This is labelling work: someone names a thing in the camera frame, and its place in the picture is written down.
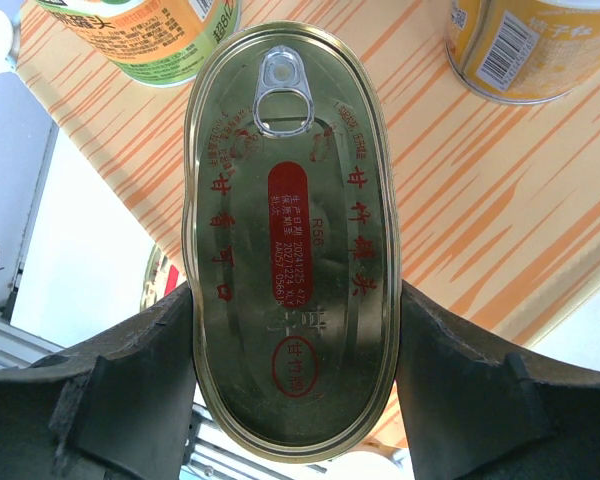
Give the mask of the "yellow can white lid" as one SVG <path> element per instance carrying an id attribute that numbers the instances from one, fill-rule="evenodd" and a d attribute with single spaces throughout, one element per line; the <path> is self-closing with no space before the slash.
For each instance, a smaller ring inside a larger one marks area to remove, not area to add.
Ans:
<path id="1" fill-rule="evenodd" d="M 236 0 L 40 1 L 50 15 L 148 86 L 184 84 L 239 27 Z"/>

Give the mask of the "tan can white lid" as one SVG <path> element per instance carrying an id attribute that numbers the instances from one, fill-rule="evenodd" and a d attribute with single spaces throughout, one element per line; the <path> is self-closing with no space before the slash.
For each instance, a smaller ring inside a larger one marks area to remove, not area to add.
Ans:
<path id="1" fill-rule="evenodd" d="M 552 101 L 600 70 L 600 1 L 452 1 L 445 47 L 474 92 L 505 104 Z"/>

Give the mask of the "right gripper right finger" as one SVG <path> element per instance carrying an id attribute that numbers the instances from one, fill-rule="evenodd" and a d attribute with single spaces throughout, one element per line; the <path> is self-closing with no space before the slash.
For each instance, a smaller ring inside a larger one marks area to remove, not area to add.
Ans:
<path id="1" fill-rule="evenodd" d="M 600 479 L 600 372 L 401 292 L 398 397 L 418 479 Z"/>

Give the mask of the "oval red sardine tin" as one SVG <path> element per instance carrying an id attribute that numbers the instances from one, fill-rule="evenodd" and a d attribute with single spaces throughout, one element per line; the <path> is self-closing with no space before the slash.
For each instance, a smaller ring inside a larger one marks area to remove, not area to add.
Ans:
<path id="1" fill-rule="evenodd" d="M 361 442 L 399 349 L 388 135 L 355 53 L 275 21 L 223 41 L 185 117 L 182 256 L 193 358 L 218 426 L 310 464 Z"/>

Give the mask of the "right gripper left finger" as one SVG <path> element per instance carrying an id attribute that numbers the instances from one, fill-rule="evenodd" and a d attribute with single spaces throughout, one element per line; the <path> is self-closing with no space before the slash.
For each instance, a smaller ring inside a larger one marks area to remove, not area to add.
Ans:
<path id="1" fill-rule="evenodd" d="M 27 368 L 0 370 L 0 479 L 176 479 L 196 383 L 182 284 Z"/>

